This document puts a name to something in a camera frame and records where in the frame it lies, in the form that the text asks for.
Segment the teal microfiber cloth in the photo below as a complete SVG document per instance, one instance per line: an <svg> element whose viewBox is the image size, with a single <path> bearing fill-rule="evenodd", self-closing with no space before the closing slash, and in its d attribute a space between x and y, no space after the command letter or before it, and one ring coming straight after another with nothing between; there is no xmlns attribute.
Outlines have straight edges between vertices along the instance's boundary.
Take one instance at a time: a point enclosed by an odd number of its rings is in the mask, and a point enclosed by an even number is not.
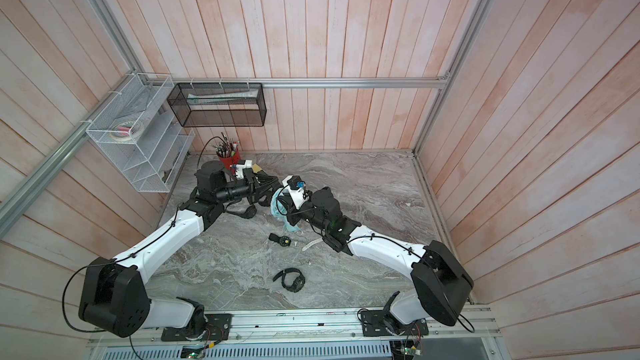
<svg viewBox="0 0 640 360"><path fill-rule="evenodd" d="M270 210L271 214L283 223L283 227L290 233L300 232L301 229L297 226L291 225L291 223L287 219L288 210L286 210L285 206L278 201L278 199L283 195L283 188L279 188L273 194L271 202L270 202Z"/></svg>

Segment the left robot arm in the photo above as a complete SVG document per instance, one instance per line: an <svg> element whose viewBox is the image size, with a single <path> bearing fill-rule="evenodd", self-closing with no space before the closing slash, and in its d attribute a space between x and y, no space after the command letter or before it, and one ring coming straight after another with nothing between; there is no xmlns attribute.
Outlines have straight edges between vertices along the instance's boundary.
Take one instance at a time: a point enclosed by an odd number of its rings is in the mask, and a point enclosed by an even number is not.
<svg viewBox="0 0 640 360"><path fill-rule="evenodd" d="M186 243L210 228L231 204L248 201L239 213L252 218L268 206L281 180L252 166L235 173L220 161L204 163L197 185L174 215L140 243L113 258L96 258L86 267L79 318L96 330L129 338L143 328L172 328L187 340L205 335L208 319L201 303L187 298L153 299L146 285L161 265Z"/></svg>

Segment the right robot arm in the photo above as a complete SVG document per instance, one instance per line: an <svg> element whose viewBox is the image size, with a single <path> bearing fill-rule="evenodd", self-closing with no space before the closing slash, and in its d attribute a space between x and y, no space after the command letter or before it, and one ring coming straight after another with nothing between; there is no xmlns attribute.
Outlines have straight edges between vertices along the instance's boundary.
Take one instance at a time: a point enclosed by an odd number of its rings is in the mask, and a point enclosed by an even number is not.
<svg viewBox="0 0 640 360"><path fill-rule="evenodd" d="M407 243L375 232L344 216L328 187L313 193L301 183L285 186L278 201L291 225L307 222L334 251L373 260L411 280L413 289L388 303L391 320L410 325L430 316L453 327L462 318L474 282L444 243Z"/></svg>

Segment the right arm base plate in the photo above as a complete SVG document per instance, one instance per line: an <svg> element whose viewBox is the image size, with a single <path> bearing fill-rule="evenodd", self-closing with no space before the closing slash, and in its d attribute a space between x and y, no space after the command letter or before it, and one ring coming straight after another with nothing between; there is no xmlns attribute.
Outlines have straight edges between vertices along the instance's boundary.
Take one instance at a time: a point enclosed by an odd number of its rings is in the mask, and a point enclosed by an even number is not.
<svg viewBox="0 0 640 360"><path fill-rule="evenodd" d="M429 335L428 325L418 320L401 324L389 311L360 308L357 312L365 337L401 336L422 338Z"/></svg>

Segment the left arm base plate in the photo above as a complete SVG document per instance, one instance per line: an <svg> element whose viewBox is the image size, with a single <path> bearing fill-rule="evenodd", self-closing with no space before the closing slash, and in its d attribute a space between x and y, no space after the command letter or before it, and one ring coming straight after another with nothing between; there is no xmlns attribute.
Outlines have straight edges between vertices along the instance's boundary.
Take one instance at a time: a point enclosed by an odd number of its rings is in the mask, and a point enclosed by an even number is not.
<svg viewBox="0 0 640 360"><path fill-rule="evenodd" d="M228 340L233 315L231 313L204 313L194 317L184 328L165 328L162 342L215 342Z"/></svg>

